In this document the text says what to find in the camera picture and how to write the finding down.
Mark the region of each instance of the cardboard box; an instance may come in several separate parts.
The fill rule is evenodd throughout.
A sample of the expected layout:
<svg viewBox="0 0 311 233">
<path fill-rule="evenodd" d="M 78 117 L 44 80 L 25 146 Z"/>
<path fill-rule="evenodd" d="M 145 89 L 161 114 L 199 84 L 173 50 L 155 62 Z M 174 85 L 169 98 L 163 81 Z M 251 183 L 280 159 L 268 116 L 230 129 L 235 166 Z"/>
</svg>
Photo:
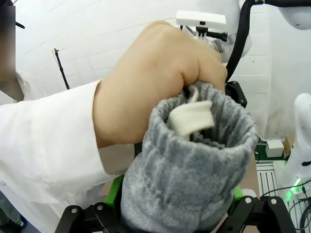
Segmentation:
<svg viewBox="0 0 311 233">
<path fill-rule="evenodd" d="M 293 149 L 293 145 L 295 142 L 294 137 L 286 136 L 285 140 L 283 142 L 284 150 L 283 150 L 283 158 L 286 159 L 290 154 Z"/>
</svg>

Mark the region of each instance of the human hand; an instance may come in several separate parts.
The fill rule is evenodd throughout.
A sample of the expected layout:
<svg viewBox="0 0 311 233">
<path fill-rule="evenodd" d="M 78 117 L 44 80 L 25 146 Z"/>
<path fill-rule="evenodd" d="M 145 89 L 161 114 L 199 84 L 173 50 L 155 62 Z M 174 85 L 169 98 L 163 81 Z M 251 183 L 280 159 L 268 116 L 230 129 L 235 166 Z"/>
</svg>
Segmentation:
<svg viewBox="0 0 311 233">
<path fill-rule="evenodd" d="M 100 82 L 93 121 L 99 147 L 142 141 L 152 109 L 200 80 L 225 92 L 220 54 L 166 22 L 149 24 Z"/>
</svg>

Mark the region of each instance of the black pole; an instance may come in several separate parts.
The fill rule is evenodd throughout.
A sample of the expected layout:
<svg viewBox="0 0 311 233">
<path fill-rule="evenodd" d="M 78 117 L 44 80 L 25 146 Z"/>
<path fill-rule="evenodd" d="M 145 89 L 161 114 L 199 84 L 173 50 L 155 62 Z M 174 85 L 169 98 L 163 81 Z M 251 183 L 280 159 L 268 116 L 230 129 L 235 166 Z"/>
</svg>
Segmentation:
<svg viewBox="0 0 311 233">
<path fill-rule="evenodd" d="M 60 60 L 59 60 L 58 50 L 57 50 L 57 49 L 54 49 L 54 53 L 55 53 L 55 56 L 56 56 L 56 59 L 57 59 L 57 62 L 58 62 L 59 70 L 60 70 L 60 72 L 62 73 L 62 76 L 63 76 L 64 82 L 65 82 L 66 88 L 67 88 L 67 90 L 69 90 L 70 87 L 69 87 L 69 85 L 68 85 L 66 76 L 65 76 L 65 74 L 64 74 L 64 69 L 63 69 L 63 67 L 62 67 L 62 64 L 60 63 Z"/>
</svg>

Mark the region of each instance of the white box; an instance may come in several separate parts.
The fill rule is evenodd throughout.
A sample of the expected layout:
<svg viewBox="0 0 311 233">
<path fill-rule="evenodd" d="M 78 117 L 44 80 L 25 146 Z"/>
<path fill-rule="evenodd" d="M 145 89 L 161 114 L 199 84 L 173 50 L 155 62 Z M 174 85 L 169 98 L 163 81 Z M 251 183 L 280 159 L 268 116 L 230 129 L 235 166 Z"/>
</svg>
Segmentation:
<svg viewBox="0 0 311 233">
<path fill-rule="evenodd" d="M 271 140 L 267 142 L 266 153 L 267 157 L 281 157 L 283 153 L 283 143 L 281 140 Z"/>
</svg>

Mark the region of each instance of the gray fabric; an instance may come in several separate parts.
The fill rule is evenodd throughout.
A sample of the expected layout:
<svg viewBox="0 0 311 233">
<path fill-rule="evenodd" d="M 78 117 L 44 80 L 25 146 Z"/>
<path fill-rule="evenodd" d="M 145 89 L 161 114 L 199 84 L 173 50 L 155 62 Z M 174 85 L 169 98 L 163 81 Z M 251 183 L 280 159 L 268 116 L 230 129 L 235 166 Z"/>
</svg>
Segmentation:
<svg viewBox="0 0 311 233">
<path fill-rule="evenodd" d="M 250 115 L 210 84 L 197 82 L 200 100 L 211 100 L 215 127 L 186 141 L 165 124 L 187 103 L 184 94 L 152 111 L 142 153 L 123 180 L 122 221 L 132 232 L 212 231 L 228 210 L 257 143 Z"/>
<path fill-rule="evenodd" d="M 8 198 L 0 191 L 0 226 L 5 225 L 10 220 L 20 223 L 20 213 L 10 203 Z"/>
</svg>

